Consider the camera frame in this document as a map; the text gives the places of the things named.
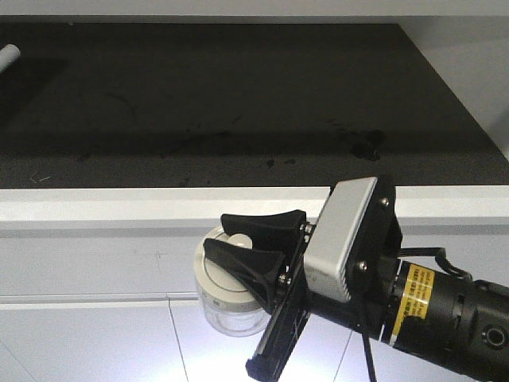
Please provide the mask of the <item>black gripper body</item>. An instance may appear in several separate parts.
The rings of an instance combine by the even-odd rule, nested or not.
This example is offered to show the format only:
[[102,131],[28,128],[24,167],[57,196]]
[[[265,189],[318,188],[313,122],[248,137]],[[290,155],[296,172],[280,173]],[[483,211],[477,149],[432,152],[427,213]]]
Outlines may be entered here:
[[308,288],[303,258],[317,222],[305,224],[304,247],[297,252],[285,295],[272,313],[254,355],[246,362],[249,377],[279,379],[309,317],[315,314],[361,334],[368,376],[376,378],[370,340],[380,338],[386,321],[402,242],[394,212],[394,182],[387,175],[376,178],[346,265],[350,300],[336,302]]

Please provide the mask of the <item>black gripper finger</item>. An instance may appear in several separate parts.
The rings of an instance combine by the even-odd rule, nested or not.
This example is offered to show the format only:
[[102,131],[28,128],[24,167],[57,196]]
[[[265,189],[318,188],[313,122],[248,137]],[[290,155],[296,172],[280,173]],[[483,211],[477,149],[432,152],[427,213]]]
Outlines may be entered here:
[[242,248],[221,240],[206,239],[204,257],[240,282],[268,314],[274,312],[279,275],[286,268],[283,252]]
[[294,252],[300,242],[301,226],[307,222],[304,211],[293,210],[266,216],[224,213],[220,217],[224,232],[249,236],[253,248],[262,251]]

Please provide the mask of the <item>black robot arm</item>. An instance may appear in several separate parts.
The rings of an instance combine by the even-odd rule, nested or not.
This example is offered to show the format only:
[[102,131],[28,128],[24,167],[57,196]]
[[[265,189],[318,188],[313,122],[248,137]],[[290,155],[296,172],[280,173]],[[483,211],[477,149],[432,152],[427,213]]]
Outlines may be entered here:
[[388,177],[342,181],[317,221],[301,210],[224,214],[207,263],[268,313],[248,375],[276,381],[310,315],[479,381],[508,378],[508,289],[475,280],[444,248],[403,248]]

